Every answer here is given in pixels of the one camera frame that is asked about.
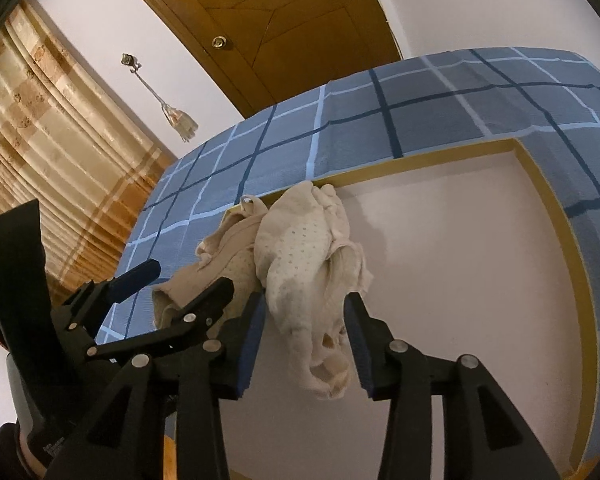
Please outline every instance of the silver rivet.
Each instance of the silver rivet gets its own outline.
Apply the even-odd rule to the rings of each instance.
[[[389,343],[389,348],[393,352],[404,354],[409,349],[409,345],[402,339],[394,339]]]
[[[460,364],[467,368],[477,368],[480,361],[475,355],[465,354],[460,358]]]
[[[226,45],[226,38],[224,36],[216,36],[211,41],[211,46],[213,48],[222,48]]]
[[[134,355],[131,364],[136,368],[143,368],[149,364],[149,356],[147,354]]]
[[[222,343],[218,339],[209,339],[202,343],[202,349],[207,352],[217,352],[222,348]]]

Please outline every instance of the black clamp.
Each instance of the black clamp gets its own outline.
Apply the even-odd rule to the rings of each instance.
[[[178,410],[180,478],[228,480],[218,399],[249,386],[265,320],[260,293],[242,315],[206,336],[232,300],[219,278],[167,328],[96,345],[113,303],[160,274],[148,260],[85,283],[52,309],[37,200],[0,215],[0,328],[33,416],[30,452],[50,480],[162,478],[164,419]]]
[[[524,418],[483,364],[422,354],[369,317],[359,294],[345,300],[344,319],[361,386],[391,400],[379,480],[429,480],[431,396],[445,413],[445,479],[559,480]]]

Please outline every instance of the wooden trim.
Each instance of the wooden trim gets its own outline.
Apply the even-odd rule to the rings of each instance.
[[[573,445],[571,446],[569,462],[573,470],[578,470],[589,443],[600,385],[600,354],[593,296],[578,239],[571,228],[571,223],[562,208],[562,204],[560,204],[554,190],[542,174],[542,170],[518,140],[516,140],[515,153],[549,213],[549,218],[560,242],[564,260],[567,263],[573,295],[576,300],[578,325],[580,326],[580,347],[582,348],[582,391],[580,415]]]
[[[220,87],[244,118],[252,116],[258,110],[240,93],[224,71],[200,45],[189,29],[177,15],[167,6],[164,0],[144,0],[158,17],[169,27],[184,47],[196,58],[204,70]]]
[[[176,443],[170,436],[164,436],[164,455],[162,459],[162,478],[178,480],[178,464],[176,460]],[[230,480],[250,480],[246,476],[229,469]]]
[[[389,176],[403,171],[419,170],[429,166],[438,164],[446,164],[447,162],[455,162],[465,158],[474,158],[476,156],[493,155],[494,153],[512,152],[514,145],[511,144],[512,139],[502,139],[492,142],[480,142],[469,146],[458,146],[456,148],[447,148],[429,153],[419,153],[417,155],[404,156],[402,158],[394,158],[356,168],[355,170],[343,171],[329,176],[325,176],[314,180],[314,186],[324,186],[331,184],[333,187],[350,186],[359,182],[365,182],[382,176]],[[271,207],[273,203],[279,199],[288,188],[267,193],[260,197],[267,207]],[[240,204],[234,205],[227,211],[234,211],[240,208]]]
[[[596,464],[599,461],[600,457],[597,456],[595,458],[592,458],[591,460],[583,462],[576,471],[566,475],[565,480],[587,480],[589,473],[593,471],[593,468],[595,468]]]

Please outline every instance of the blue gripper pad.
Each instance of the blue gripper pad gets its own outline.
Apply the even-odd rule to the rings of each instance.
[[[260,347],[260,338],[262,337],[262,330],[264,329],[264,321],[266,318],[267,303],[264,295],[260,294],[259,298],[254,298],[252,294],[247,306],[249,306],[252,299],[254,303],[257,301],[257,304],[254,306],[251,322],[249,323],[249,327],[244,336],[240,357],[238,359],[238,377],[236,381],[238,397],[242,396],[251,383],[251,375],[253,374],[253,367],[256,363],[258,348]]]
[[[366,390],[369,397],[374,394],[374,382],[371,364],[371,354],[366,344],[365,335],[358,320],[358,314],[353,305],[352,298],[347,296],[344,300],[344,324],[347,327],[349,345],[353,353],[353,360],[358,370],[360,386]]]

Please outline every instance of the white dotted fabric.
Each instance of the white dotted fabric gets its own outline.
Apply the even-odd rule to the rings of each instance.
[[[256,273],[290,351],[289,371],[320,398],[344,394],[351,378],[343,302],[372,276],[333,186],[309,181],[287,190],[260,223]]]

